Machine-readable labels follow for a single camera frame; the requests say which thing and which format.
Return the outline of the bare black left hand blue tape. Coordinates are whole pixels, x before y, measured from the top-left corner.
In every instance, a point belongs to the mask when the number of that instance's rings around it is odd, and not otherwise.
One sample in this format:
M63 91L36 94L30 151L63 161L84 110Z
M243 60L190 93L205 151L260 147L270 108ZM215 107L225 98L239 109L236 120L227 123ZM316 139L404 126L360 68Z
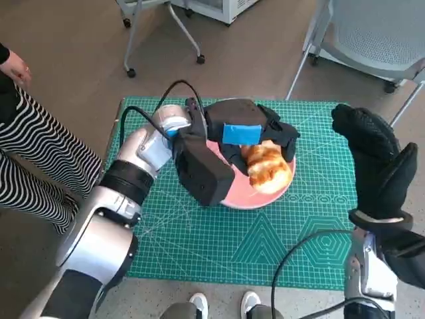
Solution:
M205 108L207 139L216 142L221 155L244 175L248 166L242 157L242 146L259 145L270 140L281 147L286 162L296 153L299 132L280 121L271 108L247 98L220 100Z

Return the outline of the black knitted gloved right hand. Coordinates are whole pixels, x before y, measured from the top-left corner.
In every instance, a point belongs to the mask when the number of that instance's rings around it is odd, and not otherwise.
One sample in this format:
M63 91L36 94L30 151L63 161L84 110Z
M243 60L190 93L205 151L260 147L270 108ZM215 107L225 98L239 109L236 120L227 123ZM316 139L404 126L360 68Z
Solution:
M417 170L418 146L403 149L390 125L366 108L338 104L333 130L344 136L355 163L357 209L376 219L400 219L408 187Z

